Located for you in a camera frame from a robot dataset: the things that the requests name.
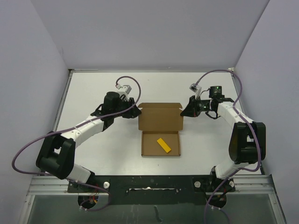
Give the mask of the brown cardboard box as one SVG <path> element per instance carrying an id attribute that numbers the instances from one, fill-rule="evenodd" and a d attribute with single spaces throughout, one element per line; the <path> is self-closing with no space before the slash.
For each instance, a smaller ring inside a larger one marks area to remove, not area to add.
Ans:
<path id="1" fill-rule="evenodd" d="M 141 103 L 138 108 L 138 128 L 142 132 L 141 155 L 143 157 L 179 157 L 179 132 L 183 130 L 184 118 L 180 116 L 180 103 Z M 167 154 L 157 143 L 162 138 L 171 151 Z"/>

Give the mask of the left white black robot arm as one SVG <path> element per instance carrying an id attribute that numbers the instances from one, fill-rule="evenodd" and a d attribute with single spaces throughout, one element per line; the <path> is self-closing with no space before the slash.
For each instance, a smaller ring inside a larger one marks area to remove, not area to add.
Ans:
<path id="1" fill-rule="evenodd" d="M 78 186 L 85 192 L 91 191 L 95 186 L 94 172 L 75 164 L 76 148 L 90 137 L 108 129 L 115 118 L 134 119 L 141 113 L 133 98 L 114 91 L 108 92 L 103 103 L 83 122 L 66 132 L 47 134 L 36 166 L 61 180 L 78 182 Z"/>

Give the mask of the yellow rectangular block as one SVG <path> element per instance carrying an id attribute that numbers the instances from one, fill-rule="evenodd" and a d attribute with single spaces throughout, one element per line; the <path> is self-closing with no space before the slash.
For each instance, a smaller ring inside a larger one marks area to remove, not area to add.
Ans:
<path id="1" fill-rule="evenodd" d="M 168 144 L 162 138 L 159 138 L 157 140 L 157 143 L 167 154 L 171 151 L 171 148 L 168 146 Z"/>

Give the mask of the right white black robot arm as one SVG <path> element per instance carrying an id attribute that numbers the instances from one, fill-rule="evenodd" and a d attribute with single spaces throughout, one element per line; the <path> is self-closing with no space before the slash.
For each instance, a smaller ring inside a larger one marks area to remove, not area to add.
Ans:
<path id="1" fill-rule="evenodd" d="M 266 126 L 255 122 L 235 107 L 235 101 L 222 94 L 221 86 L 211 86 L 209 99 L 201 99 L 201 87 L 192 84 L 190 89 L 195 93 L 189 98 L 182 117 L 198 117 L 204 112 L 211 119 L 223 118 L 232 128 L 228 147 L 228 158 L 214 167 L 215 175 L 208 178 L 210 189 L 217 191 L 225 184 L 224 179 L 231 177 L 236 170 L 248 170 L 250 164 L 257 164 L 266 156 Z"/>

